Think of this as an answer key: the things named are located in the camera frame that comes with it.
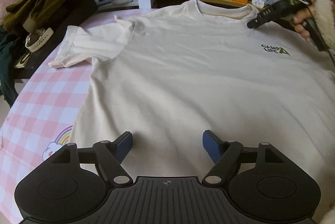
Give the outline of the right hand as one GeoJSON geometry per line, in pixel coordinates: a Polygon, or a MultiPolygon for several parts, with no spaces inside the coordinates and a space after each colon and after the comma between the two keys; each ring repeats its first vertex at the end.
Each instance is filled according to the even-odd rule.
{"type": "Polygon", "coordinates": [[[292,26],[294,27],[295,31],[299,33],[306,42],[312,42],[312,39],[310,37],[310,33],[303,26],[303,22],[305,22],[305,20],[308,18],[314,17],[314,12],[314,6],[309,6],[308,8],[299,10],[292,19],[292,26]]]}

